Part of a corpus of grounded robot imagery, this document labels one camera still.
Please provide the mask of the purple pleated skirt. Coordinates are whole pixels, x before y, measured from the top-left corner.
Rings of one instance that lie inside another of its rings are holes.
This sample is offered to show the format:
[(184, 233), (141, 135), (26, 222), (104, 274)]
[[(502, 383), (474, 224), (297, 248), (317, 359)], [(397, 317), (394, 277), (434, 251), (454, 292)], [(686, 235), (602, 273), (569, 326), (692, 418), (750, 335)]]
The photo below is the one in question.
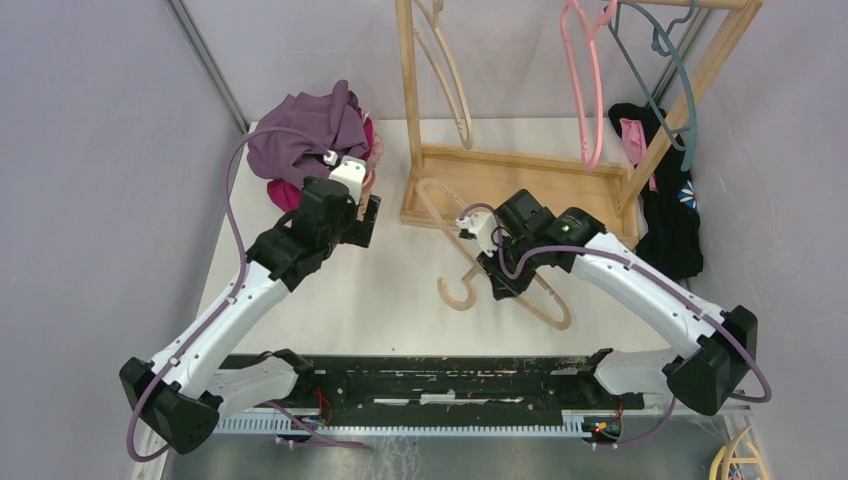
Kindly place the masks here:
[(328, 153), (363, 159), (373, 141), (358, 97), (344, 79), (323, 96), (287, 95), (259, 120), (255, 133), (247, 143), (253, 173), (298, 189), (308, 177), (329, 176), (332, 166), (324, 160)]

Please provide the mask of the magenta skirt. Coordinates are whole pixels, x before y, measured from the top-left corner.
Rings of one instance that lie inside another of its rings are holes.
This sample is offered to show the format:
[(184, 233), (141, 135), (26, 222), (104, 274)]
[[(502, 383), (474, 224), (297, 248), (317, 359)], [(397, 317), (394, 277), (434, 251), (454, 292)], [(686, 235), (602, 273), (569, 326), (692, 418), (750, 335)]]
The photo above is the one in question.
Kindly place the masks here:
[[(376, 130), (376, 127), (374, 121), (370, 118), (366, 111), (361, 110), (361, 113), (364, 115), (364, 131), (369, 145), (370, 137), (373, 135), (373, 131)], [(368, 186), (366, 187), (365, 202), (360, 205), (359, 209), (358, 217), (360, 219), (364, 217), (364, 213), (367, 208), (367, 201), (371, 196), (371, 191), (376, 181), (376, 169), (370, 172), (371, 180), (368, 182)], [(267, 183), (266, 190), (270, 200), (283, 211), (293, 210), (300, 205), (301, 191), (292, 184), (286, 182), (284, 179), (269, 181)]]

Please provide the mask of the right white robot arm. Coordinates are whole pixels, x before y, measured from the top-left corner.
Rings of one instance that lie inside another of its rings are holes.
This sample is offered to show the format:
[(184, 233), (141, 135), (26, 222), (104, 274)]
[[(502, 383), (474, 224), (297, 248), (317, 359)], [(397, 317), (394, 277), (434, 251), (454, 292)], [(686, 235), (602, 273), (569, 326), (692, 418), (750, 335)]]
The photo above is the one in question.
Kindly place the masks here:
[(554, 214), (526, 189), (499, 207), (474, 204), (456, 218), (497, 300), (523, 294), (541, 267), (558, 268), (610, 295), (668, 344), (664, 350), (602, 349), (577, 382), (580, 400), (602, 408), (617, 395), (668, 394), (714, 415), (729, 399), (767, 403), (772, 387), (756, 362), (758, 319), (686, 290), (641, 259), (579, 207)]

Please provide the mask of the blue-grey plastic hanger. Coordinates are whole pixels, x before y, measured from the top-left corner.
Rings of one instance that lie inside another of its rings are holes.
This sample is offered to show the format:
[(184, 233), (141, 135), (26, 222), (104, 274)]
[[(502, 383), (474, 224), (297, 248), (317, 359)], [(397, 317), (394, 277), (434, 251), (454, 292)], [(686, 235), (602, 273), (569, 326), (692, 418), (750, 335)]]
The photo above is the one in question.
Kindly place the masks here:
[[(672, 19), (666, 25), (663, 25), (655, 18), (654, 15), (640, 4), (619, 2), (618, 10), (613, 14), (612, 20), (607, 25), (607, 30), (612, 36), (625, 62), (629, 66), (631, 73), (645, 95), (645, 106), (648, 107), (649, 110), (656, 116), (660, 123), (661, 130), (671, 142), (670, 146), (674, 150), (683, 154), (680, 171), (689, 172), (694, 164), (699, 141), (697, 102), (692, 82), (685, 67), (684, 55), (672, 41), (671, 34), (677, 26), (688, 24), (690, 20), (696, 16), (698, 13), (698, 6), (696, 1), (685, 1), (683, 5), (687, 8), (686, 12), (681, 16)], [(651, 25), (650, 49), (655, 54), (667, 60), (666, 68), (663, 70), (660, 79), (657, 81), (652, 90), (648, 89), (648, 84), (637, 68), (620, 37), (620, 22), (623, 8), (630, 8), (634, 10)], [(678, 127), (672, 127), (667, 118), (661, 114), (660, 110), (660, 103), (665, 98), (665, 95), (670, 91), (671, 85), (674, 81), (680, 83), (683, 93), (684, 107), (686, 108), (688, 115), (686, 123)]]

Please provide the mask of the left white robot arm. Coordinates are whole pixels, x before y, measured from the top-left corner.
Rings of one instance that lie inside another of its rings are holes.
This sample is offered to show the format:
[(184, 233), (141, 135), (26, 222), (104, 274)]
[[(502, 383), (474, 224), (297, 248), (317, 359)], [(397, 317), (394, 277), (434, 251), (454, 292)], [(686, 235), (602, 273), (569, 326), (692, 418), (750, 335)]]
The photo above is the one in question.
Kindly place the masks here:
[(307, 404), (310, 365), (290, 351), (260, 354), (240, 369), (223, 363), (247, 333), (317, 272), (339, 245), (369, 246), (381, 199), (363, 206), (337, 180), (308, 180), (298, 209), (284, 213), (241, 252), (236, 276), (215, 302), (150, 360), (129, 358), (119, 379), (132, 409), (131, 458), (196, 450), (217, 424), (270, 400)]

